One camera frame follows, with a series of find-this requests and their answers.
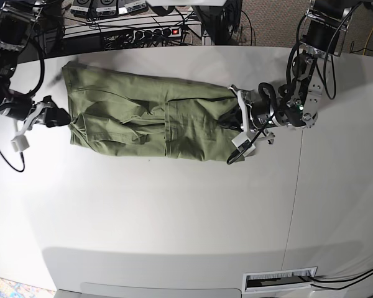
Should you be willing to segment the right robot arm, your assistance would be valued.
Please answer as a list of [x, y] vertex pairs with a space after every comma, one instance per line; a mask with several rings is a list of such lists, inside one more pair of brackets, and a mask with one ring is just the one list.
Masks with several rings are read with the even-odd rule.
[[[16, 121], [28, 120], [30, 130], [34, 124], [47, 128], [63, 127], [70, 123], [70, 115], [59, 108], [51, 96], [34, 102], [44, 82], [45, 58], [40, 44], [33, 38], [34, 27], [44, 14], [44, 10], [55, 1], [4, 1], [0, 7], [0, 115]], [[28, 45], [37, 52], [40, 71], [34, 88], [26, 93], [10, 89], [18, 59]]]

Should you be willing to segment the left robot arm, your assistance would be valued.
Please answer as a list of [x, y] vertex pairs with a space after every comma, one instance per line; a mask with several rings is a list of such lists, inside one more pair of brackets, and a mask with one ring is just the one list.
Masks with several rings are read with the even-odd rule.
[[275, 88], [260, 83], [255, 90], [231, 85], [237, 103], [218, 124], [234, 132], [231, 144], [237, 151], [253, 148], [264, 139], [269, 143], [277, 127], [308, 128], [318, 118], [319, 103], [329, 93], [326, 71], [334, 69], [341, 53], [352, 15], [362, 1], [311, 1], [296, 29], [290, 50], [285, 84]]

